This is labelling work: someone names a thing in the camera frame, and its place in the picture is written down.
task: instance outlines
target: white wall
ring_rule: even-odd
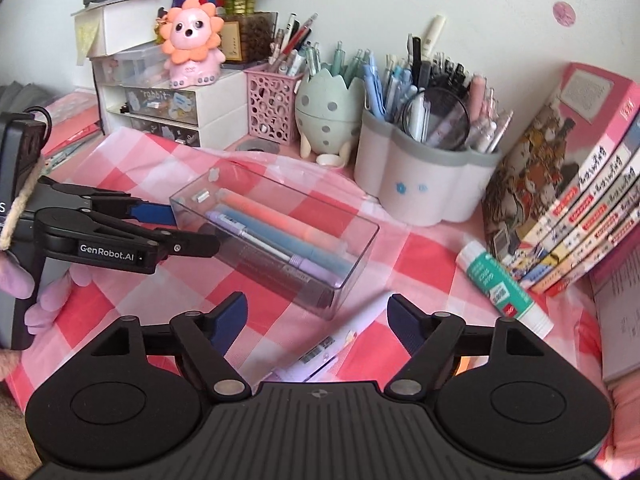
[[[552,13],[559,0],[258,0],[258,8],[302,20],[319,14],[312,39],[328,55],[338,40],[348,54],[371,48],[406,54],[409,32],[422,34],[435,14],[447,25],[438,43],[455,62],[482,72],[500,104],[524,126],[551,90],[562,63],[579,60],[640,82],[640,0],[563,0],[573,27]],[[87,83],[75,67],[73,20],[82,0],[5,0],[0,10],[0,83],[33,81],[59,90]]]

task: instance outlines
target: pink mesh pen holder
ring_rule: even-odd
[[[303,73],[295,77],[265,72],[267,65],[245,70],[249,103],[249,135],[287,146],[300,136],[296,126],[296,91]]]

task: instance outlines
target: pink circle sticker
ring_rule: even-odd
[[[556,2],[554,17],[563,27],[571,27],[575,23],[575,10],[567,2]]]

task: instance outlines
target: green label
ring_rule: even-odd
[[[466,275],[504,316],[520,319],[534,304],[529,294],[488,253],[478,256]]]

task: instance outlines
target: lion figurine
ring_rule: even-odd
[[[164,39],[162,51],[169,55],[165,68],[171,88],[215,83],[226,60],[218,48],[224,20],[216,16],[216,6],[186,0],[182,7],[169,10],[165,18],[160,35]]]

